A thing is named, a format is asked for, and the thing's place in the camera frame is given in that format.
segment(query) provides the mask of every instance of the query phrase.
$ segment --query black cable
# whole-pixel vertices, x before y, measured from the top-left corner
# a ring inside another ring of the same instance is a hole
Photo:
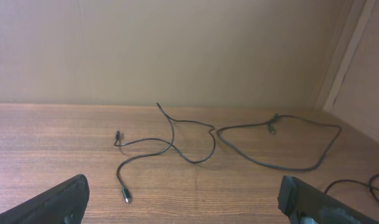
[[[284,166],[279,166],[279,165],[275,165],[275,164],[269,164],[269,163],[266,163],[266,162],[257,161],[256,159],[253,159],[253,158],[250,158],[249,156],[247,156],[238,147],[236,147],[230,141],[224,139],[221,136],[222,132],[225,131],[225,130],[228,130],[228,129],[233,129],[233,128],[248,128],[248,127],[255,127],[255,126],[262,126],[262,125],[267,125],[270,133],[275,134],[275,129],[272,127],[272,124],[275,123],[275,122],[277,122],[277,120],[280,119],[280,118],[296,118],[296,119],[300,119],[301,121],[305,121],[307,123],[311,123],[311,124],[318,125],[318,126],[337,128],[339,131],[333,137],[333,139],[330,141],[330,143],[327,145],[326,149],[324,150],[324,152],[322,153],[322,155],[320,156],[320,158],[316,162],[316,164],[313,165],[313,166],[311,166],[311,167],[308,167],[308,168],[290,168],[290,167],[284,167]],[[336,124],[324,124],[324,123],[319,123],[319,122],[316,122],[316,121],[311,121],[311,120],[308,120],[308,119],[300,118],[300,117],[297,117],[297,116],[278,115],[278,114],[276,114],[269,121],[265,121],[265,122],[262,122],[262,123],[258,123],[258,124],[242,124],[242,125],[234,125],[234,126],[229,126],[229,127],[221,128],[221,129],[219,129],[217,131],[217,136],[221,139],[221,141],[223,141],[225,144],[229,145],[231,148],[233,148],[234,150],[236,150],[236,152],[238,152],[244,158],[250,160],[251,162],[259,164],[261,166],[265,166],[265,167],[269,167],[269,168],[274,168],[274,169],[280,169],[280,170],[288,170],[288,171],[311,171],[311,170],[314,170],[314,169],[318,168],[322,164],[322,161],[325,159],[325,156],[326,156],[327,152],[332,147],[332,145],[333,145],[334,141],[337,139],[337,137],[340,135],[341,130],[342,130],[341,126],[336,125]]]
[[[379,188],[378,187],[374,187],[372,184],[373,184],[373,181],[379,177],[379,174],[376,174],[376,175],[373,175],[368,183],[363,183],[361,181],[357,181],[357,180],[348,180],[348,179],[343,179],[343,180],[336,180],[336,181],[333,181],[331,184],[329,184],[329,186],[327,186],[326,190],[325,190],[325,194],[328,193],[328,191],[335,185],[335,184],[338,184],[338,183],[343,183],[343,182],[351,182],[351,183],[356,183],[356,184],[360,184],[362,186],[365,186],[365,187],[368,187],[369,188],[369,191],[370,193],[372,194],[373,198],[376,200],[376,202],[379,204],[379,198],[376,196],[376,193],[375,193],[375,190],[379,191]]]
[[[114,146],[116,146],[116,147],[128,146],[130,144],[134,144],[134,143],[138,143],[138,142],[142,142],[142,141],[162,141],[162,142],[165,142],[165,143],[168,144],[168,146],[164,150],[162,150],[160,152],[155,152],[155,153],[150,153],[150,154],[143,154],[143,155],[138,155],[138,156],[131,157],[131,158],[125,160],[124,162],[122,162],[120,164],[120,166],[117,168],[117,171],[116,171],[117,179],[119,180],[119,182],[121,184],[121,191],[122,191],[122,193],[124,195],[124,199],[128,203],[131,202],[131,194],[130,194],[129,190],[127,189],[127,186],[125,186],[125,184],[124,184],[124,182],[123,182],[123,180],[122,180],[122,178],[120,176],[120,170],[121,170],[121,168],[125,164],[127,164],[128,162],[130,162],[132,160],[135,160],[135,159],[143,158],[143,157],[160,155],[163,152],[166,152],[167,150],[169,150],[170,147],[173,147],[180,154],[180,156],[182,158],[184,158],[186,161],[190,162],[191,164],[198,164],[198,163],[204,162],[207,159],[209,159],[213,155],[214,150],[215,150],[215,145],[216,145],[215,144],[215,137],[212,134],[212,131],[215,130],[215,127],[213,125],[201,123],[199,121],[189,121],[189,120],[177,120],[177,119],[173,119],[169,115],[167,115],[166,112],[164,112],[164,110],[161,108],[161,106],[160,106],[159,103],[156,103],[156,105],[160,109],[160,111],[163,113],[163,115],[167,118],[168,122],[170,123],[171,131],[172,131],[171,142],[168,142],[168,141],[166,141],[164,139],[160,139],[160,138],[144,138],[144,139],[139,139],[139,140],[135,140],[135,141],[132,141],[132,142],[117,144],[117,142],[120,142],[120,132],[119,131],[116,132],[116,142],[114,143]],[[213,139],[213,149],[211,150],[210,154],[206,158],[201,159],[199,161],[192,161],[192,160],[188,159],[175,145],[172,144],[174,142],[174,126],[173,126],[173,124],[172,124],[171,121],[175,121],[177,123],[178,122],[196,123],[196,124],[201,124],[201,125],[205,125],[205,126],[210,127],[211,129],[208,131],[208,133],[211,135],[211,137]]]

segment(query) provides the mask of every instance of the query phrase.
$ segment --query wire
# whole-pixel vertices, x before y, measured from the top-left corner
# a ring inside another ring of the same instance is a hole
[[[326,190],[325,190],[325,194],[328,193],[328,191],[335,185],[335,184],[338,184],[338,183],[344,183],[344,182],[351,182],[351,183],[356,183],[356,184],[360,184],[364,187],[368,187],[369,188],[369,191],[370,193],[372,194],[373,198],[376,200],[376,202],[379,204],[379,198],[376,196],[376,193],[375,193],[375,190],[379,191],[379,188],[378,187],[374,187],[372,184],[373,184],[373,181],[375,179],[377,179],[379,177],[379,174],[375,174],[373,175],[368,183],[363,183],[361,181],[357,181],[357,180],[348,180],[348,179],[343,179],[343,180],[336,180],[336,181],[333,181],[331,184],[329,184],[329,186],[327,186]]]
[[[326,149],[324,150],[324,152],[322,153],[322,155],[320,156],[320,158],[318,159],[318,161],[316,162],[316,164],[313,165],[313,166],[311,166],[311,167],[308,167],[308,168],[290,168],[290,167],[284,167],[284,166],[279,166],[279,165],[275,165],[275,164],[269,164],[269,163],[266,163],[266,162],[257,161],[256,159],[253,159],[253,158],[250,158],[249,156],[247,156],[243,151],[241,151],[238,147],[236,147],[230,141],[224,139],[222,137],[222,135],[221,135],[223,131],[228,130],[228,129],[233,129],[233,128],[248,128],[248,127],[255,127],[255,126],[262,126],[262,125],[267,125],[270,133],[275,134],[275,129],[272,127],[272,124],[275,123],[275,122],[277,122],[277,120],[281,119],[281,118],[296,118],[296,119],[300,119],[301,121],[305,121],[307,123],[311,123],[311,124],[318,125],[318,126],[337,128],[338,131],[337,131],[337,134],[330,141],[330,143],[327,145]],[[229,145],[231,148],[233,148],[234,150],[236,150],[236,152],[238,152],[244,158],[246,158],[246,159],[250,160],[251,162],[254,162],[254,163],[258,164],[258,165],[269,167],[269,168],[273,168],[273,169],[288,170],[288,171],[311,171],[311,170],[317,169],[322,164],[322,161],[325,159],[325,156],[326,156],[327,152],[332,147],[332,145],[333,145],[334,141],[337,139],[337,137],[340,135],[341,130],[342,130],[341,126],[336,125],[336,124],[324,124],[324,123],[319,123],[319,122],[316,122],[316,121],[311,121],[311,120],[308,120],[308,119],[300,118],[300,117],[297,117],[297,116],[275,114],[275,116],[272,119],[270,119],[269,121],[262,122],[262,123],[258,123],[258,124],[242,124],[242,125],[235,125],[235,126],[229,126],[229,127],[221,128],[221,129],[219,129],[217,131],[217,136],[221,139],[221,141],[223,141],[225,144]]]
[[[119,137],[120,136],[120,132],[117,131],[117,133],[116,133],[116,142],[114,143],[114,146],[116,146],[116,147],[128,146],[128,145],[131,145],[131,144],[134,144],[134,143],[138,143],[138,142],[143,142],[143,141],[161,141],[161,142],[164,142],[164,143],[168,144],[168,146],[164,150],[162,150],[160,152],[155,152],[155,153],[150,153],[150,154],[143,154],[143,155],[134,156],[134,157],[131,157],[131,158],[125,160],[124,162],[122,162],[118,166],[117,171],[116,171],[116,176],[117,176],[117,179],[119,180],[119,183],[121,184],[123,195],[124,195],[124,197],[125,197],[125,199],[126,199],[127,202],[131,201],[131,195],[129,194],[127,186],[124,184],[123,179],[121,178],[120,170],[128,162],[133,161],[135,159],[148,157],[148,156],[157,156],[157,155],[160,155],[163,152],[166,152],[167,150],[169,150],[170,147],[173,147],[180,154],[180,156],[182,158],[184,158],[186,161],[188,161],[191,164],[198,164],[198,163],[204,162],[207,159],[209,159],[213,155],[214,150],[215,150],[215,145],[216,145],[215,144],[215,137],[212,134],[212,131],[215,130],[215,127],[213,125],[211,125],[211,124],[205,124],[205,123],[202,123],[202,122],[199,122],[199,121],[178,120],[178,119],[171,118],[169,115],[166,114],[166,112],[164,112],[164,110],[162,109],[162,107],[160,106],[159,103],[156,103],[156,105],[160,109],[160,111],[162,112],[162,114],[167,118],[167,120],[168,120],[168,122],[170,124],[171,131],[172,131],[171,142],[168,142],[168,141],[166,141],[164,139],[160,139],[160,138],[144,138],[144,139],[139,139],[139,140],[135,140],[135,141],[131,141],[131,142],[120,143],[120,137]],[[192,161],[192,160],[188,159],[175,145],[173,145],[173,142],[174,142],[174,133],[175,132],[174,132],[174,126],[172,124],[172,121],[175,121],[177,123],[179,123],[179,122],[195,123],[195,124],[201,124],[201,125],[210,127],[210,130],[208,131],[208,133],[211,135],[211,137],[213,139],[213,149],[210,151],[210,154],[206,158],[201,159],[199,161]]]

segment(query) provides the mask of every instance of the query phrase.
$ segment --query beige wall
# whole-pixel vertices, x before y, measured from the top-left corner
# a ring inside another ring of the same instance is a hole
[[[313,107],[351,5],[0,0],[0,102]]]
[[[379,0],[375,3],[332,113],[379,142]]]

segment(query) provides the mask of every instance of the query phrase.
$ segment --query vertical trim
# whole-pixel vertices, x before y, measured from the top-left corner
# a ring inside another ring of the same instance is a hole
[[[350,43],[345,52],[344,58],[340,64],[339,71],[336,74],[336,78],[333,82],[332,88],[330,89],[330,93],[325,101],[323,110],[326,112],[330,112],[333,108],[334,101],[336,100],[337,95],[339,94],[339,90],[343,83],[344,76],[349,69],[349,66],[352,61],[352,57],[355,54],[355,51],[358,47],[358,44],[366,28],[366,25],[369,21],[369,17],[372,13],[375,3],[376,3],[376,0],[367,0],[363,7],[361,16],[359,17],[358,24],[353,32]]]

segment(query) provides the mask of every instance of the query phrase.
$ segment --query wooden table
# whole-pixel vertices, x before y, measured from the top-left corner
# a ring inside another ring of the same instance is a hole
[[[208,161],[193,165],[171,149],[130,162],[121,173],[132,195],[123,200],[115,172],[125,159],[156,152],[163,142],[113,147],[116,130],[124,141],[171,139],[166,118],[154,107],[0,104],[0,213],[73,177],[85,174],[90,201],[83,223],[289,223],[278,210],[283,175],[294,175],[324,190],[336,179],[366,182],[379,172],[379,144],[329,114],[313,110],[164,108],[176,119],[194,119],[216,128],[257,123],[275,113],[293,114],[343,126],[326,160],[312,172],[286,172],[256,165],[217,141]],[[335,134],[285,119],[274,126],[228,130],[224,136],[248,155],[291,167],[315,163]],[[209,154],[207,127],[175,125],[175,145],[190,159]],[[379,221],[379,205],[368,189],[336,185],[330,195]]]

